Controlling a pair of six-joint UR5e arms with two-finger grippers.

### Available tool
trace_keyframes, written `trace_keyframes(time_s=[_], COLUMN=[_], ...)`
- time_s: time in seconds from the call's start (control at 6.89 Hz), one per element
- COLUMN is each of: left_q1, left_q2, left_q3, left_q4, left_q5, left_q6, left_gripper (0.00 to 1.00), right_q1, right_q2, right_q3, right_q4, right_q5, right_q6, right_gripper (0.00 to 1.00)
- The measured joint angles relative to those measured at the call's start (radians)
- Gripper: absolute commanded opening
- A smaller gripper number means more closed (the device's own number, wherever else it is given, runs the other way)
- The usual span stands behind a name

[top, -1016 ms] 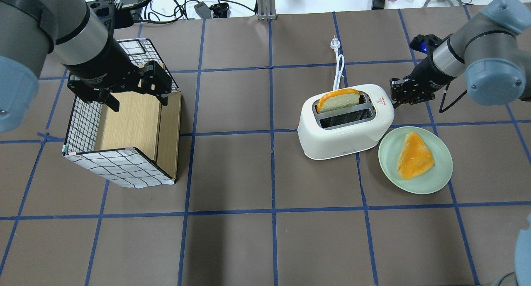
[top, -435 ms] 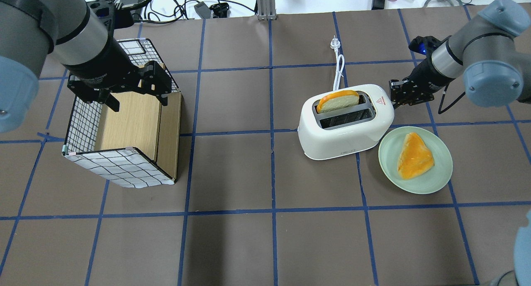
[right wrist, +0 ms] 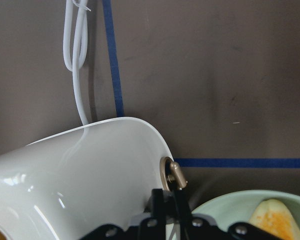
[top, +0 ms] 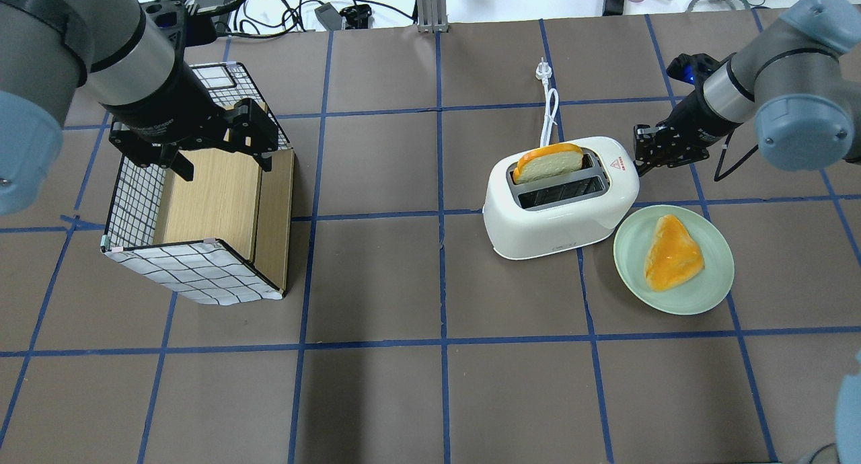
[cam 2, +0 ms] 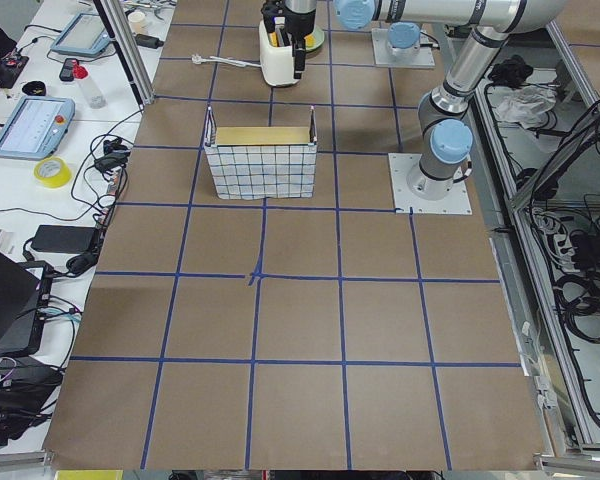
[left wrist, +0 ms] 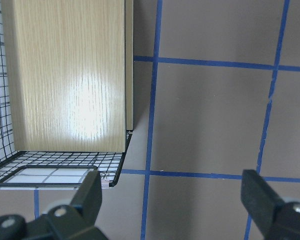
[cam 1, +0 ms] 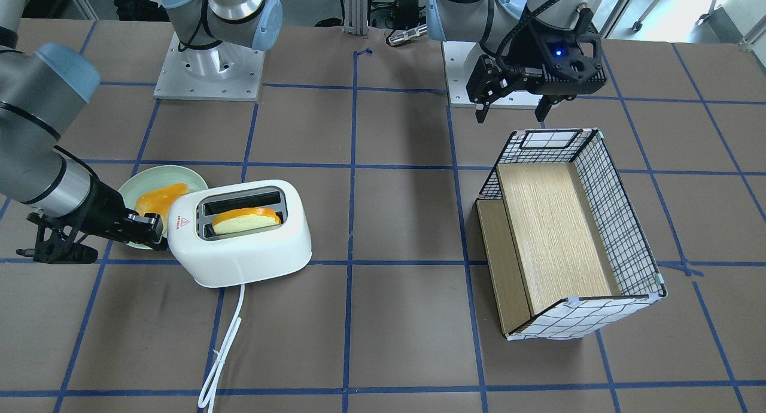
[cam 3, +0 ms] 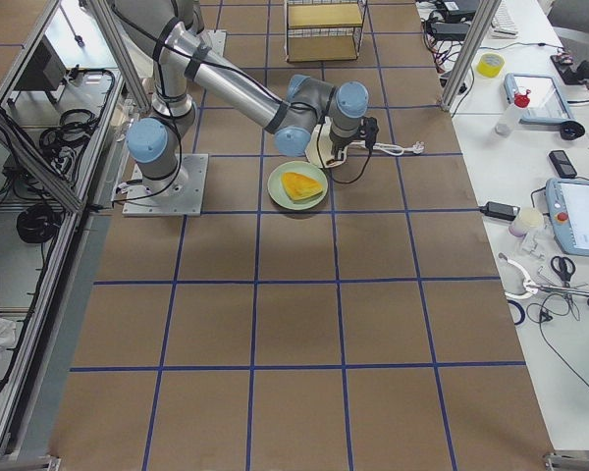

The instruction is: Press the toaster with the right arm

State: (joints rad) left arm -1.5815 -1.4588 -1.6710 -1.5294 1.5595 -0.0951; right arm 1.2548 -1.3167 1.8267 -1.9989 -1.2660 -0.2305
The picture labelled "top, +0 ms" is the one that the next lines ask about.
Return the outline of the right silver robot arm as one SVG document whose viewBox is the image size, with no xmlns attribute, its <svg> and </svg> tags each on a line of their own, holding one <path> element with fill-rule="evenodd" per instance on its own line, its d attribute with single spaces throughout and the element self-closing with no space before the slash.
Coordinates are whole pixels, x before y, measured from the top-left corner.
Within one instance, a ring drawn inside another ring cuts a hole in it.
<svg viewBox="0 0 861 464">
<path fill-rule="evenodd" d="M 751 151 L 787 171 L 859 164 L 859 83 L 846 81 L 840 57 L 859 43 L 859 11 L 846 0 L 799 0 L 723 61 L 680 54 L 667 67 L 693 91 L 655 126 L 634 128 L 639 176 L 708 158 L 753 120 Z"/>
</svg>

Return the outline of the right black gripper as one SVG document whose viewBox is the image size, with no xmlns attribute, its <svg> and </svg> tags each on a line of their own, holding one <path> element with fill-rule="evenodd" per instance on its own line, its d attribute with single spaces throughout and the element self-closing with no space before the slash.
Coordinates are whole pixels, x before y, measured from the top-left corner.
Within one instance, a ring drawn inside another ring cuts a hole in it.
<svg viewBox="0 0 861 464">
<path fill-rule="evenodd" d="M 728 134 L 728 121 L 708 106 L 701 91 L 690 93 L 655 126 L 633 127 L 639 177 L 655 167 L 679 167 L 708 158 L 708 148 Z"/>
</svg>

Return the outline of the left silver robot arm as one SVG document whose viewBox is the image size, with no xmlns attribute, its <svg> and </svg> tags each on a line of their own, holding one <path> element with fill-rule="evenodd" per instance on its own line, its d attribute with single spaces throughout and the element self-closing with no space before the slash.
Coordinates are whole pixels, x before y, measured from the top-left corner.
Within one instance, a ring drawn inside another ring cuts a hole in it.
<svg viewBox="0 0 861 464">
<path fill-rule="evenodd" d="M 270 171 L 280 129 L 267 109 L 249 98 L 222 108 L 184 60 L 245 1 L 2 0 L 2 213 L 39 196 L 78 87 L 112 115 L 111 142 L 138 167 L 191 181 L 185 152 L 220 149 Z"/>
</svg>

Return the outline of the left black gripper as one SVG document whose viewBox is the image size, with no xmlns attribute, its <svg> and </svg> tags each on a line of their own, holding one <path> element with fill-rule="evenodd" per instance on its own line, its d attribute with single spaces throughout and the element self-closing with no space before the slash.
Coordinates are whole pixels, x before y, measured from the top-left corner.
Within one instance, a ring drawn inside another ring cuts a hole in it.
<svg viewBox="0 0 861 464">
<path fill-rule="evenodd" d="M 216 104 L 185 62 L 176 61 L 155 93 L 108 111 L 111 145 L 139 167 L 157 165 L 191 182 L 194 165 L 182 151 L 220 149 L 249 155 L 265 172 L 272 170 L 279 129 L 268 110 L 252 98 L 228 108 Z"/>
</svg>

